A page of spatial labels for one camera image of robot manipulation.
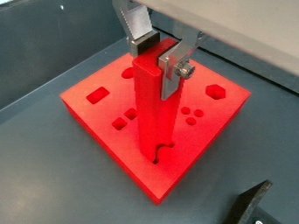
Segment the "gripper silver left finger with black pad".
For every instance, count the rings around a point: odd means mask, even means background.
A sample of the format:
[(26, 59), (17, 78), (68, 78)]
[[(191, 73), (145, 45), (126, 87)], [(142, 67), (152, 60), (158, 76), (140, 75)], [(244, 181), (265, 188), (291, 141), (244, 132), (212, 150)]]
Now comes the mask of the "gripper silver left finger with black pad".
[(133, 0), (112, 0), (122, 25), (129, 53), (138, 56), (160, 42), (160, 33), (153, 29), (146, 7)]

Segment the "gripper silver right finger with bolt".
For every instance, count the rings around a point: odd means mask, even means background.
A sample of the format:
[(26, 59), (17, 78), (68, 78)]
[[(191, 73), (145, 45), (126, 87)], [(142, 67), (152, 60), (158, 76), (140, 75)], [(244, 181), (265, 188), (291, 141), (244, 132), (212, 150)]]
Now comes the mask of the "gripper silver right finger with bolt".
[(165, 101), (179, 89), (180, 80), (192, 77), (195, 66), (189, 58), (208, 36), (187, 24), (173, 24), (173, 36), (180, 39), (158, 56), (157, 66), (162, 71), (161, 99)]

